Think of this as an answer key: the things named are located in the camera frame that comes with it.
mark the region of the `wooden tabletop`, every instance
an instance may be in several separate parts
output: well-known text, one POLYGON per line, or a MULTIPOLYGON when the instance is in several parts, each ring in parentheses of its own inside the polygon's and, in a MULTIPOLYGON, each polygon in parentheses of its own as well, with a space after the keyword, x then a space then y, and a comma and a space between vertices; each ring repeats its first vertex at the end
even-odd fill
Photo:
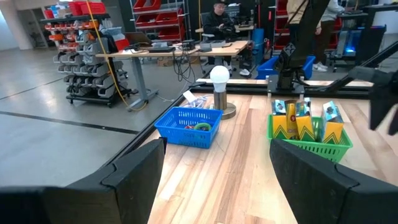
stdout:
MULTIPOLYGON (((254 26, 249 26, 249 27, 239 27, 238 25, 235 25, 236 31, 247 31, 247 30, 254 30, 254 26)), ((195 32, 197 33, 202 33, 203 28, 196 29, 195 32)))
MULTIPOLYGON (((240 51, 242 51, 248 42, 246 40, 239 40, 235 41, 233 43, 228 43, 226 46, 229 47, 218 47, 218 48, 213 48, 211 52, 199 52, 198 50, 200 49, 199 45, 196 46, 194 50, 191 50, 188 52, 191 56, 235 56, 240 51)), ((175 56, 181 56, 182 51, 178 49, 178 46, 181 44, 177 44, 174 55, 175 56)), ((114 57, 114 58, 126 58, 126 57, 173 57, 173 52, 169 53, 149 53, 147 50, 140 50, 140 53, 133 53, 131 50, 121 50, 118 53, 113 53, 107 55, 108 57, 114 57)), ((96 57, 105 57, 105 54, 97 54, 96 57)))
MULTIPOLYGON (((197 82, 213 83, 209 78, 198 78, 197 82)), ((304 82, 309 85, 316 85, 316 86, 327 86, 327 85, 333 83, 333 81, 310 81, 310 80, 304 81, 304 82)), ((231 80, 228 80, 228 83, 255 85, 255 84, 268 84, 268 80, 231 79, 231 80)), ((350 82, 347 86, 367 87, 367 86, 373 86, 373 83, 353 81, 353 82, 350 82)))
MULTIPOLYGON (((314 116, 329 100, 312 98, 314 116)), ((221 122, 210 149, 167 145, 150 224, 296 223, 269 158, 271 99, 228 95, 228 101, 236 105, 236 116, 221 122)), ((386 134, 393 113, 371 131, 368 101, 333 101, 354 144, 340 164, 398 185, 398 138, 386 134)), ((158 137, 156 131, 147 140, 158 137)))
POLYGON ((239 40, 239 41, 235 41, 233 43, 227 43, 226 46, 229 47, 216 47, 216 48, 212 48, 211 52, 198 52, 198 53, 194 53, 194 55, 198 54, 198 56, 204 56, 204 57, 208 57, 208 56, 235 56, 238 53, 240 53, 240 51, 242 51, 246 45, 248 44, 248 42, 246 40, 239 40))

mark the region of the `cardboard box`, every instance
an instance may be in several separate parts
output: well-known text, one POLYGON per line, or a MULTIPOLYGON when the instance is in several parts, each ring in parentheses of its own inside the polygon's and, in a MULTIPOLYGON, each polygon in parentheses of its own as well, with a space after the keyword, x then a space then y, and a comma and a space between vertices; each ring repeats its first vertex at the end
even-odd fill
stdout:
POLYGON ((272 102, 272 131, 277 139, 297 139, 295 101, 272 102))
POLYGON ((157 58, 157 66, 160 66, 160 67, 173 66, 173 58, 172 57, 159 57, 159 58, 157 58))
POLYGON ((321 142, 327 144, 340 144, 343 132, 343 118, 333 101, 322 106, 322 121, 320 123, 321 142))
POLYGON ((72 12, 70 11, 70 9, 58 9, 58 17, 59 17, 59 18, 64 18, 65 15, 67 15, 67 14, 69 14, 69 13, 72 13, 72 12))
POLYGON ((314 142, 317 139, 311 115, 311 100, 305 98, 303 102, 296 105, 296 123, 298 138, 301 141, 314 142))

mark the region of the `blue basket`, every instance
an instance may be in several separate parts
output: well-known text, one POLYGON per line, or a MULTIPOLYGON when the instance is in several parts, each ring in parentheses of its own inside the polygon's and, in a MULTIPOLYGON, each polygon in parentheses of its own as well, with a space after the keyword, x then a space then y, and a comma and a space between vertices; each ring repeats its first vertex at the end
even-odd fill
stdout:
MULTIPOLYGON (((272 57, 266 63, 263 63, 257 68, 258 76, 256 80, 265 80, 267 75, 277 75, 278 72, 274 70, 274 64, 278 56, 272 57)), ((303 66, 305 78, 310 79, 312 77, 312 64, 315 60, 315 56, 308 56, 303 66)))
POLYGON ((222 115, 221 110, 174 107, 155 123, 155 127, 169 143, 208 149, 218 132, 222 115), (198 123, 210 124, 211 130, 185 129, 187 125, 198 123))

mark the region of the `lamp base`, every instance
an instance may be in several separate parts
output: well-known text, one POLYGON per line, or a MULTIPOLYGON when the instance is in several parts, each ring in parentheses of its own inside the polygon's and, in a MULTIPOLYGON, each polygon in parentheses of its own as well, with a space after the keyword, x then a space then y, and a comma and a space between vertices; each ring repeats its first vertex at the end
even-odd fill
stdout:
MULTIPOLYGON (((208 109, 214 109, 214 104, 211 104, 208 109)), ((236 106, 233 103, 227 103, 226 109, 223 111, 222 120, 233 118, 236 115, 236 106)))

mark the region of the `black jacket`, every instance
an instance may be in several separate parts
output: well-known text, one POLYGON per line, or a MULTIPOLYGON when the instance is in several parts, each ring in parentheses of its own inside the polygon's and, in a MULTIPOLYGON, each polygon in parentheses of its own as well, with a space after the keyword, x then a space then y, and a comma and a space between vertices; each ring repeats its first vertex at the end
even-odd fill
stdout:
POLYGON ((219 26, 224 24, 224 20, 231 20, 227 13, 223 13, 222 15, 217 15, 214 11, 211 11, 203 21, 203 31, 204 34, 214 34, 211 40, 225 40, 225 36, 223 35, 222 31, 219 30, 219 26))

